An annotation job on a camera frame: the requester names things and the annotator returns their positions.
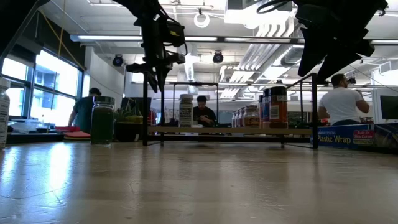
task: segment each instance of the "spice jar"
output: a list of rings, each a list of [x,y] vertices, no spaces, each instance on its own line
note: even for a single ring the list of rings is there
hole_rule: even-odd
[[[111,144],[113,140],[114,98],[108,96],[93,97],[91,115],[91,144]]]
[[[262,96],[262,128],[269,128],[269,89]]]
[[[236,111],[232,113],[232,128],[235,128],[235,117],[236,117]]]
[[[240,109],[241,115],[239,116],[239,126],[238,126],[239,128],[244,127],[244,124],[243,124],[244,109],[245,109],[245,107],[242,107],[242,108]]]
[[[262,95],[259,95],[259,104],[257,106],[257,110],[259,112],[259,128],[262,128],[262,111],[263,111],[263,106],[262,106]]]
[[[259,127],[259,113],[257,105],[247,105],[244,112],[243,125],[245,128],[258,128]]]
[[[269,127],[288,128],[286,87],[277,86],[269,90]]]
[[[236,110],[235,113],[236,113],[236,116],[235,116],[235,128],[238,128],[239,127],[239,117],[241,115],[241,110],[240,109]]]
[[[181,94],[180,97],[180,127],[192,127],[193,121],[193,96]]]

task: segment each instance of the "green shirt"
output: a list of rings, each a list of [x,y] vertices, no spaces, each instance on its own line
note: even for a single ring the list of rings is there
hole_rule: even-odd
[[[80,131],[85,133],[91,132],[91,112],[93,111],[93,97],[87,96],[79,99],[73,110],[77,114],[75,118],[75,125],[80,128]]]

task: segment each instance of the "yellow label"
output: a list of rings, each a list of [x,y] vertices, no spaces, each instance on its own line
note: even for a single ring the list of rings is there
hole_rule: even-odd
[[[174,35],[174,36],[176,36],[176,37],[179,37],[179,35],[178,35],[176,32],[174,32],[174,31],[170,31],[170,34],[171,34],[171,35]]]

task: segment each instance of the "man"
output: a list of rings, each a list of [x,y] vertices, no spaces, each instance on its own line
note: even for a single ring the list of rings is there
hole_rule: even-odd
[[[76,118],[75,126],[78,126],[80,131],[85,133],[91,132],[91,112],[93,111],[93,96],[101,96],[101,92],[97,88],[92,88],[88,92],[87,97],[79,99],[69,117],[68,126],[72,126],[73,121]]]
[[[319,118],[330,118],[333,126],[360,124],[356,107],[363,113],[369,112],[369,105],[363,100],[362,93],[347,89],[348,82],[343,74],[331,78],[334,89],[329,91],[319,103]]]
[[[198,106],[193,108],[193,120],[204,127],[212,127],[216,123],[216,115],[214,111],[206,106],[207,98],[198,96]]]

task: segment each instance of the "table surface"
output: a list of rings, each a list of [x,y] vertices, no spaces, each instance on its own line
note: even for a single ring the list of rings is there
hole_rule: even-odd
[[[0,151],[0,223],[396,223],[398,157],[280,144]]]

